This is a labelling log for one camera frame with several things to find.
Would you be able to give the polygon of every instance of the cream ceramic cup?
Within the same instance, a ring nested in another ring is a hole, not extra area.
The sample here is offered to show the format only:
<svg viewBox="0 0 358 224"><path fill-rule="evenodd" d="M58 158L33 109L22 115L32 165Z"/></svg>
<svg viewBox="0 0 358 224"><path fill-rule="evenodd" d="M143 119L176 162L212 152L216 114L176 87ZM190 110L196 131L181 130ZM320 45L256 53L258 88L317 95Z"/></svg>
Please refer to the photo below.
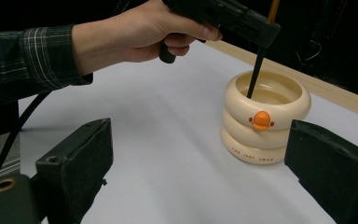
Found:
<svg viewBox="0 0 358 224"><path fill-rule="evenodd" d="M226 86L221 138L237 158L270 164L284 159L292 120L310 112L310 93L291 77L262 70L249 99L252 74L241 73Z"/></svg>

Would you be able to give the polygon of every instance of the human hand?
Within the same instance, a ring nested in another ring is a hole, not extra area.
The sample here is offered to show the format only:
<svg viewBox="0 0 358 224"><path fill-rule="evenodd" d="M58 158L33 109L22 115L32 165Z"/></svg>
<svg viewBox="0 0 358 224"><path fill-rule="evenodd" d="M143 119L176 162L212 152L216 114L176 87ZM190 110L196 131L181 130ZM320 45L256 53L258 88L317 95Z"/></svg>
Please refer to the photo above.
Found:
<svg viewBox="0 0 358 224"><path fill-rule="evenodd" d="M114 63L144 62L159 56L162 41L170 53L184 56L195 40L222 38L215 27L172 12L161 0L149 0L115 17L74 27L74 56L81 75Z"/></svg>

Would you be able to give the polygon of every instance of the black cable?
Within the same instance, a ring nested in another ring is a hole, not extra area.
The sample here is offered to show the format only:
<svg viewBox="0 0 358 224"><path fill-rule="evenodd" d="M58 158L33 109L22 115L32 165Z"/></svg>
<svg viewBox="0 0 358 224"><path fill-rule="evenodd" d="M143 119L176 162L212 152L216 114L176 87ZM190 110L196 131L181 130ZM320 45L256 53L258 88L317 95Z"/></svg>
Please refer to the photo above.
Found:
<svg viewBox="0 0 358 224"><path fill-rule="evenodd" d="M0 153L0 170L2 168L2 165L5 162L5 159L7 158L7 154L11 149L11 146L13 145L14 140L17 137L17 134L19 134L22 126L24 125L25 121L31 116L31 114L34 112L34 110L42 103L42 101L51 93L51 91L41 93L36 96L36 98L33 99L33 101L28 105L28 107L25 109L25 111L21 114L20 118L17 120L16 124L13 126L12 130L10 131L9 136L7 137L7 140L4 144L4 147L2 148L2 151Z"/></svg>

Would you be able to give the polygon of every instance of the plaid shirt sleeve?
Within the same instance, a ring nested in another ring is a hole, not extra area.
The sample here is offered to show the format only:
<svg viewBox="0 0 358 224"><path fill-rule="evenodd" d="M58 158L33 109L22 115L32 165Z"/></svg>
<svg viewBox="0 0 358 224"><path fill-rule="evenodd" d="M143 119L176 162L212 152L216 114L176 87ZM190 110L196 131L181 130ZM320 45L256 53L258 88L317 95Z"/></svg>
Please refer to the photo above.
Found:
<svg viewBox="0 0 358 224"><path fill-rule="evenodd" d="M0 104L92 82L76 70L72 27L0 32Z"/></svg>

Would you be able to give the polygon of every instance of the white tabletop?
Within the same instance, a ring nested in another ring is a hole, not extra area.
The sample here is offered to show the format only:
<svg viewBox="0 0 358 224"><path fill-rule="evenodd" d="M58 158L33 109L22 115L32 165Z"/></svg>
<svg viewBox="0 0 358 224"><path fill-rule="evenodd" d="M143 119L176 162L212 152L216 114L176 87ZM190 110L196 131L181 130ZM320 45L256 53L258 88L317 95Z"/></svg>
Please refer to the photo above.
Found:
<svg viewBox="0 0 358 224"><path fill-rule="evenodd" d="M111 118L114 163L82 223L335 223L283 161L251 164L223 146L224 88L252 68L197 42L173 64L96 72L89 86L54 91L28 119L21 172L34 175L34 162L81 125ZM358 114L311 98L305 121L358 146Z"/></svg>

